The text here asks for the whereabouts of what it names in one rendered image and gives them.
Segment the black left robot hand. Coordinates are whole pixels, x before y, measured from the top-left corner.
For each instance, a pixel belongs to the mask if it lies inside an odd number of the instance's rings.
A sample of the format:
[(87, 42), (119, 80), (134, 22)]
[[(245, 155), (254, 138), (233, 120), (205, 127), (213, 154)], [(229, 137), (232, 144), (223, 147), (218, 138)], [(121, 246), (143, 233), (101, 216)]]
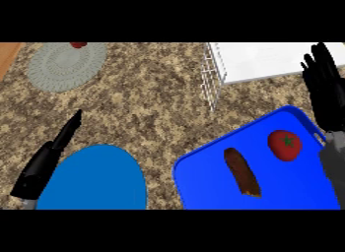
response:
[(48, 183), (63, 149), (81, 125), (78, 109), (66, 121), (53, 141), (47, 141), (33, 154), (19, 175), (10, 195), (24, 200), (36, 200)]

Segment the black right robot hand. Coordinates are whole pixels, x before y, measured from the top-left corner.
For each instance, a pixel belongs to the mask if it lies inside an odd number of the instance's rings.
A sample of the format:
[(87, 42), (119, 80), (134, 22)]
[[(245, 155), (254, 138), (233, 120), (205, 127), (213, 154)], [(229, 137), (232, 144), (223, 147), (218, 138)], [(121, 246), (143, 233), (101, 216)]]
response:
[(303, 56), (301, 78), (318, 127), (325, 132), (345, 132), (345, 78), (322, 42), (310, 47), (310, 54)]

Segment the blue tray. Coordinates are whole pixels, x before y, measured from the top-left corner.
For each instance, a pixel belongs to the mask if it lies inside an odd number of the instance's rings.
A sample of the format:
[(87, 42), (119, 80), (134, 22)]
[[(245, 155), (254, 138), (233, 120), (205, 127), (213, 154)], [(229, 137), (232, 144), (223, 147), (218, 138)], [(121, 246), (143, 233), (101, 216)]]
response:
[[(276, 130), (292, 132), (301, 152), (282, 161), (267, 147)], [(184, 154), (174, 163), (173, 176), (183, 207), (211, 209), (328, 209), (340, 208), (325, 177), (318, 153), (325, 138), (301, 110), (285, 105), (251, 123)], [(261, 195), (239, 192), (223, 160), (223, 150), (242, 154), (258, 182)]]

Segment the blue oval plate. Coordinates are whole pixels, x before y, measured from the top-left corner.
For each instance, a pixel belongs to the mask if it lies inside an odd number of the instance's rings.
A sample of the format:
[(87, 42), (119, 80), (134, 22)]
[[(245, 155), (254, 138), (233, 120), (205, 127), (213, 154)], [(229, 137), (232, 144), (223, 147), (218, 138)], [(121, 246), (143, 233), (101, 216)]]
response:
[(59, 164), (38, 210), (143, 210), (144, 178), (136, 159), (113, 145), (94, 145)]

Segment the red tomato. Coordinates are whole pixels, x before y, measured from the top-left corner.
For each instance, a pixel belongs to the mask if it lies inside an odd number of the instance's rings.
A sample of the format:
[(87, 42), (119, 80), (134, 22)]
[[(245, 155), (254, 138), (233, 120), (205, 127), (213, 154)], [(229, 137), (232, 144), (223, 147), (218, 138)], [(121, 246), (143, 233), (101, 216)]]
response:
[(301, 139), (287, 130), (275, 130), (267, 136), (267, 147), (276, 159), (292, 161), (301, 152)]

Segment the grey round placemat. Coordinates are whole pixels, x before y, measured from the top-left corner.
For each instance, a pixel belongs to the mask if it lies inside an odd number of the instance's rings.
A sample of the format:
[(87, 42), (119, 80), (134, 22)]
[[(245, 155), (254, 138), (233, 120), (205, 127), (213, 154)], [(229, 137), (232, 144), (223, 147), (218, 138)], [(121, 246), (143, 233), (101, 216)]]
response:
[(73, 90), (96, 76), (106, 57), (104, 42), (88, 42), (81, 48), (73, 48), (67, 42), (47, 42), (29, 62), (32, 86), (51, 93)]

